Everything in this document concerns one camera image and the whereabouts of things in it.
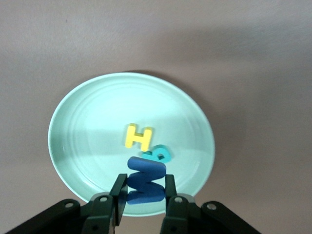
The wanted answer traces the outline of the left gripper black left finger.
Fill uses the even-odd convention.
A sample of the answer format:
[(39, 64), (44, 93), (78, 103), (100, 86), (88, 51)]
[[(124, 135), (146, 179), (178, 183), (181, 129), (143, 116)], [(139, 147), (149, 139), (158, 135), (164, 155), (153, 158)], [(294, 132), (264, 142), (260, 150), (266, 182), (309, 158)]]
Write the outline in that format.
[(119, 174), (110, 192), (93, 195), (83, 206), (62, 200), (5, 234), (115, 234), (127, 194), (127, 175)]

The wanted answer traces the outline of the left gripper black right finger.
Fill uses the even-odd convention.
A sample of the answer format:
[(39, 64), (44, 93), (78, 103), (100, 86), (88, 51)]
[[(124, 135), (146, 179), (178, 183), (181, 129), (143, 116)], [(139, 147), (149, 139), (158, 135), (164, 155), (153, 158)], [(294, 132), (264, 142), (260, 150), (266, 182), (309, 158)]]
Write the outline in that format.
[(220, 202), (197, 206), (193, 196), (176, 191), (173, 175), (165, 176), (165, 195), (160, 234), (261, 234)]

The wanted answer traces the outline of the blue capital letter M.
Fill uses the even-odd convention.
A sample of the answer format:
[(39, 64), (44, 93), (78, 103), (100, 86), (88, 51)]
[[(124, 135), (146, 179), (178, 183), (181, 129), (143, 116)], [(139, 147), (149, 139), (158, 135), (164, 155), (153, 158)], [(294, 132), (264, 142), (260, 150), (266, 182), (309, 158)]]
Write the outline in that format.
[(165, 164), (133, 156), (127, 165), (135, 170), (127, 179), (127, 185), (133, 189), (128, 193), (128, 204), (159, 202), (165, 198), (164, 187), (154, 182), (166, 176)]

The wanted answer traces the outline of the teal capital letter R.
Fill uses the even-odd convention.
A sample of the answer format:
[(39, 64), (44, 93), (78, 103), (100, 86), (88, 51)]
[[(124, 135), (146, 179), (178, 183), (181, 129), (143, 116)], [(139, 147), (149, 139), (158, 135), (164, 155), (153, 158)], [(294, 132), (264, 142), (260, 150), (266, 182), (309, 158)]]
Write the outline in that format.
[(165, 145), (156, 145), (151, 151), (143, 152), (142, 158), (161, 163), (168, 163), (172, 160), (172, 155)]

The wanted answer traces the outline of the yellow capital letter H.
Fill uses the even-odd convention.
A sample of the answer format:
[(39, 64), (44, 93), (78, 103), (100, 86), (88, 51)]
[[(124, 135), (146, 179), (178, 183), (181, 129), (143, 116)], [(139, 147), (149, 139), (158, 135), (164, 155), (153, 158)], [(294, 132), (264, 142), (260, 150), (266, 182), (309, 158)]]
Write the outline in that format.
[(140, 143), (141, 151), (148, 151), (152, 139), (153, 130), (151, 127), (144, 128), (143, 133), (137, 132), (137, 125), (134, 123), (129, 124), (127, 127), (125, 147), (132, 148), (135, 142)]

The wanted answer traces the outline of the light green plate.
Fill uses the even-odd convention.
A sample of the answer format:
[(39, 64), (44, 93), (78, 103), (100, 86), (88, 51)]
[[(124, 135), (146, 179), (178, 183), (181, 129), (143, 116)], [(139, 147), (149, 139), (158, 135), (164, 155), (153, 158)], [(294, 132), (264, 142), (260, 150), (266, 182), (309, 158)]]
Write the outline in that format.
[(140, 144), (125, 146), (127, 128), (152, 129), (150, 149), (164, 145), (171, 154), (167, 173), (178, 193), (196, 195), (215, 160), (212, 128), (198, 104), (162, 79), (141, 73), (93, 78), (70, 91), (51, 118), (48, 148), (64, 184), (89, 201), (111, 190), (119, 174), (131, 174), (128, 159), (140, 157)]

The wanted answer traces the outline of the brown table cover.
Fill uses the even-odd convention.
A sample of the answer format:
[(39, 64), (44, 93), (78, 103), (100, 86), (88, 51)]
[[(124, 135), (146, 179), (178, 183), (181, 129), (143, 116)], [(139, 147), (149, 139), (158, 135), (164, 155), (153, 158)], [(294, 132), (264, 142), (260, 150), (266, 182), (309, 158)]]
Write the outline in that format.
[(75, 198), (51, 115), (114, 72), (167, 80), (206, 113), (216, 158), (197, 203), (312, 234), (312, 0), (0, 0), (0, 234)]

